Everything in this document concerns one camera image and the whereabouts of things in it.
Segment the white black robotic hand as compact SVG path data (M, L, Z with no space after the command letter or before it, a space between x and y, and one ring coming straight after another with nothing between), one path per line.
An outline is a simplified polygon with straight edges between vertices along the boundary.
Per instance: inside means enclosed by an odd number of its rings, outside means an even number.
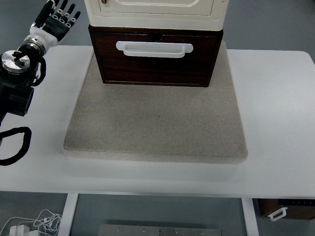
M72 14L75 4L68 1L48 0L30 27L24 44L33 44L44 54L62 42L74 26L81 12Z

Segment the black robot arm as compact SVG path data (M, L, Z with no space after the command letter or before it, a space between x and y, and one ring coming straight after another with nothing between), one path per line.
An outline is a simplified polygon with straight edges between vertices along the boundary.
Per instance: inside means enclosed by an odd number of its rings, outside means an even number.
M46 76L46 49L27 42L17 50L9 50L0 56L0 119L10 113L27 114L34 87Z

